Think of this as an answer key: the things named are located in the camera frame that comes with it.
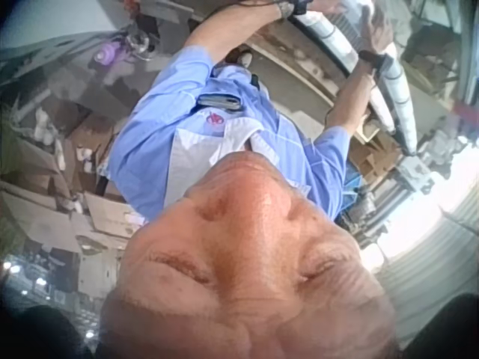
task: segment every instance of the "red logo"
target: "red logo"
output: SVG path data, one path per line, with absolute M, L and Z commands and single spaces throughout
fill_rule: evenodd
M 212 125 L 222 125 L 225 122 L 225 119 L 219 114 L 210 113 L 210 116 L 207 117 L 207 121 Z

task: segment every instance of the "black wrist strap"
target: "black wrist strap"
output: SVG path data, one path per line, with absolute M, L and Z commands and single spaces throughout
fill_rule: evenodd
M 289 3 L 294 5 L 293 15 L 304 15 L 308 10 L 308 4 L 313 0 L 288 0 Z
M 360 51 L 358 56 L 363 61 L 368 62 L 376 70 L 377 79 L 379 79 L 383 73 L 387 72 L 394 63 L 394 59 L 391 56 L 378 55 L 365 50 Z

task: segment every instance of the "light blue button-up shirt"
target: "light blue button-up shirt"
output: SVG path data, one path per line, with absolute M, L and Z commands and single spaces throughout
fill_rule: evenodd
M 341 209 L 350 145 L 347 132 L 332 127 L 312 142 L 274 109 L 266 92 L 251 85 L 247 70 L 213 66 L 205 49 L 191 46 L 181 50 L 133 110 L 109 159 L 111 179 L 128 203 L 148 221 L 161 213 L 178 131 L 222 137 L 226 121 L 249 117 L 263 125 L 258 135 L 274 150 L 277 169 L 290 183 L 311 188 L 308 199 L 334 219 Z M 242 110 L 199 109 L 197 100 L 202 94 L 235 96 Z

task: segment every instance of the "wristwatch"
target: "wristwatch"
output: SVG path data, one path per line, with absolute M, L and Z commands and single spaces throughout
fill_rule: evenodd
M 294 5 L 293 15 L 304 15 L 308 10 L 308 4 L 313 0 L 289 0 Z
M 383 73 L 387 73 L 394 63 L 394 59 L 389 55 L 379 55 L 367 50 L 360 51 L 358 56 L 373 67 L 377 79 L 380 79 Z
M 291 15 L 304 15 L 310 2 L 313 2 L 313 0 L 284 0 L 276 4 L 281 11 L 281 17 L 287 19 Z

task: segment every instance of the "eye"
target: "eye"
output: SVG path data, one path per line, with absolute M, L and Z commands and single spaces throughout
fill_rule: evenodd
M 210 276 L 200 270 L 193 262 L 185 257 L 170 256 L 166 254 L 151 254 L 148 260 L 164 264 L 202 285 L 211 283 Z
M 301 260 L 299 274 L 302 277 L 302 281 L 316 279 L 337 264 L 348 261 L 350 258 L 347 252 L 341 249 L 337 246 L 332 247 L 329 245 L 313 248 Z

